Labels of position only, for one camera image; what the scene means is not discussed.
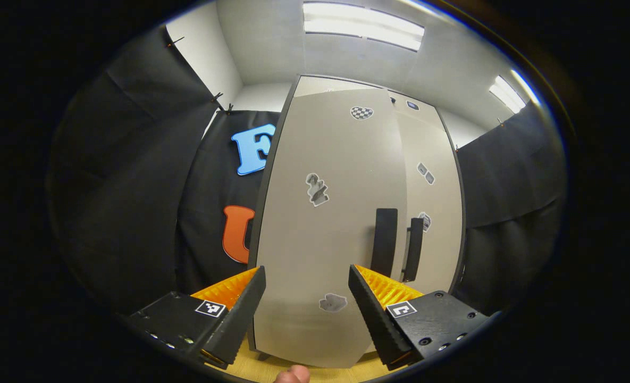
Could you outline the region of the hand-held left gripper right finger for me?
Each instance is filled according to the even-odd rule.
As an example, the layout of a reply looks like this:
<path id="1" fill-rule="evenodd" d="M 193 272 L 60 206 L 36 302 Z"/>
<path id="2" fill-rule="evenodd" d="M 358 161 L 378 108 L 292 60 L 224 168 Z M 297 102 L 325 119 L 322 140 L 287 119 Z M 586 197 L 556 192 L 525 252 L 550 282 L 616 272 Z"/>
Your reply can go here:
<path id="1" fill-rule="evenodd" d="M 390 370 L 441 363 L 494 323 L 445 291 L 420 293 L 360 265 L 351 265 L 348 287 Z"/>

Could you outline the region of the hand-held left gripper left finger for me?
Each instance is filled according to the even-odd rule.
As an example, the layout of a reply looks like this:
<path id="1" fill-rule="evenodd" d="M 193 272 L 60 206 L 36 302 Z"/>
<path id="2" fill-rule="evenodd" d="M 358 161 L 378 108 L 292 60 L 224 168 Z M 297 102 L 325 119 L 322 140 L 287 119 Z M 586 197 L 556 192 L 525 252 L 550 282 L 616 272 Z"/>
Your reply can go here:
<path id="1" fill-rule="evenodd" d="M 226 369 L 266 288 L 263 266 L 188 295 L 170 292 L 129 316 L 129 327 L 173 358 Z"/>

